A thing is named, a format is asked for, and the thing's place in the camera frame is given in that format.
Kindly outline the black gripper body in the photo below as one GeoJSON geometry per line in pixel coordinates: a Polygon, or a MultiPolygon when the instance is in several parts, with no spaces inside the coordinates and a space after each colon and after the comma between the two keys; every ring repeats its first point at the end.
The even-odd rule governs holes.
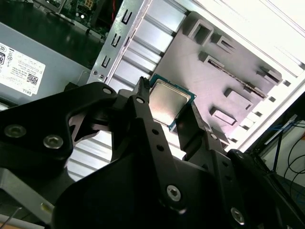
{"type": "Polygon", "coordinates": [[[236,229],[216,182],[203,168],[174,160],[186,211],[161,205],[148,168],[135,155],[117,160],[72,184],[57,200],[53,229],[236,229]]]}

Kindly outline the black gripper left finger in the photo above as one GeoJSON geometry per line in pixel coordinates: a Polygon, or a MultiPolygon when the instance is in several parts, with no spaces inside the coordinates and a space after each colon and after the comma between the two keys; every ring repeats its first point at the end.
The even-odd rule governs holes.
{"type": "Polygon", "coordinates": [[[143,77],[137,93],[127,95],[95,82],[2,111],[1,167],[31,177],[56,177],[78,142],[110,131],[111,163],[137,156],[156,183],[161,205],[184,213],[178,170],[163,129],[149,109],[149,90],[143,77]]]}

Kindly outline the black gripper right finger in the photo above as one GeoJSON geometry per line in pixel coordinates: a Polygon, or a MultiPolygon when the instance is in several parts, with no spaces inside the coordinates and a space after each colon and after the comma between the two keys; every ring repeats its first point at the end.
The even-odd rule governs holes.
{"type": "Polygon", "coordinates": [[[188,209],[193,228],[291,229],[293,203],[274,175],[238,150],[224,152],[206,130],[195,105],[177,120],[184,161],[196,170],[188,178],[188,209]]]}

